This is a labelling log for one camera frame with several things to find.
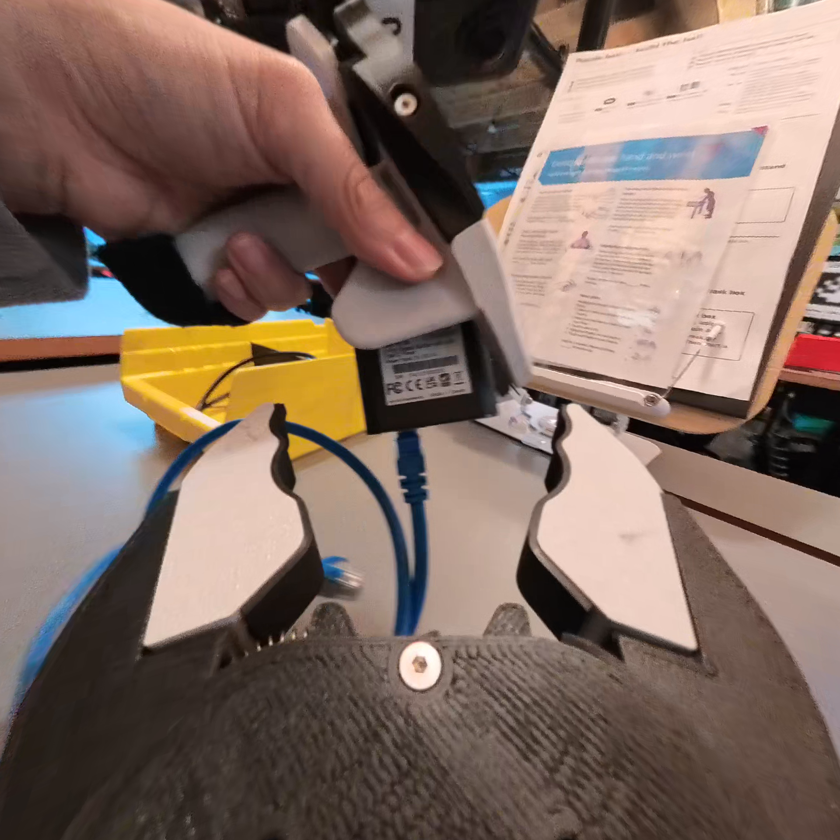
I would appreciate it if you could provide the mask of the grey desk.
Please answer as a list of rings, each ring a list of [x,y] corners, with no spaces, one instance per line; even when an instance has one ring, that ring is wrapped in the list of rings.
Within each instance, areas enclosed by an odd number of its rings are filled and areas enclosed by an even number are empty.
[[[137,526],[178,440],[123,398],[116,364],[2,373],[1,704],[50,608]],[[429,477],[430,582],[421,627],[480,634],[520,601],[518,557],[547,458],[473,423],[422,432]],[[650,468],[686,500],[798,662],[838,741],[838,499],[662,445]],[[357,629],[389,634],[391,543],[369,491],[329,455],[301,458],[298,491],[326,554],[360,571]]]

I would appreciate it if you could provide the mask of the red storage bin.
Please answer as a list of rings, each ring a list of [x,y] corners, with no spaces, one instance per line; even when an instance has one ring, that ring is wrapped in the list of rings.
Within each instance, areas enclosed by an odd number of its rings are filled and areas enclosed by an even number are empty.
[[[798,334],[784,366],[789,369],[839,373],[839,338],[817,334]]]

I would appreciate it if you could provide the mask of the yellow plastic bin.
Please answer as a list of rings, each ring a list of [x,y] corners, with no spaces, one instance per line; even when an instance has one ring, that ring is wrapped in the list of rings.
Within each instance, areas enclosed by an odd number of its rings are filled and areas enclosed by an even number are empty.
[[[132,329],[120,380],[130,405],[187,443],[266,403],[334,439],[365,428],[354,350],[329,319]]]

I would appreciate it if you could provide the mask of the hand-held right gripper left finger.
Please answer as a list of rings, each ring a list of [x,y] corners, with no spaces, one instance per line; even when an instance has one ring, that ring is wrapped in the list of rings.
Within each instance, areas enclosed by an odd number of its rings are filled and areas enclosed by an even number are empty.
[[[287,411],[265,404],[210,445],[175,501],[143,646],[212,629],[280,641],[320,593],[322,558],[295,492]]]

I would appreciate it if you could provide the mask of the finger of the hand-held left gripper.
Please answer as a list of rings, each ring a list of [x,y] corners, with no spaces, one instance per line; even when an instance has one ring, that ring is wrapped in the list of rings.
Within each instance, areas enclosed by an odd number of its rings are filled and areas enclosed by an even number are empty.
[[[531,375],[514,303],[497,233],[481,218],[455,236],[431,280],[409,285],[358,263],[333,300],[332,320],[357,350],[381,350],[473,322],[497,389],[508,391],[528,384]]]

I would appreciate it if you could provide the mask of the black network splitter box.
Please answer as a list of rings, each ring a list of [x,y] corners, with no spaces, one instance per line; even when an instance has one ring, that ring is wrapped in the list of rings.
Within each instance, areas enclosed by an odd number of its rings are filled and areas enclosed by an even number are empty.
[[[356,350],[368,435],[473,421],[497,414],[490,356],[473,321]]]

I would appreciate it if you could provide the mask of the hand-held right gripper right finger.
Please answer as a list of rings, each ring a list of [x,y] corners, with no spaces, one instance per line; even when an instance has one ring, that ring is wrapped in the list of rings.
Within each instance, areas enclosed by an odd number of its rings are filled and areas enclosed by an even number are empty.
[[[581,406],[560,409],[517,569],[551,634],[621,658],[623,637],[695,657],[700,642],[664,494],[643,462]]]

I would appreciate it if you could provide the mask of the person's left hand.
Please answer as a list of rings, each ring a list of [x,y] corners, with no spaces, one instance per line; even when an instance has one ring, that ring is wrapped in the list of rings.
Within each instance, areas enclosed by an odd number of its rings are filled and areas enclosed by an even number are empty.
[[[391,277],[443,265],[290,56],[167,2],[2,2],[1,42],[3,308],[84,298],[83,228],[179,234],[261,186]]]

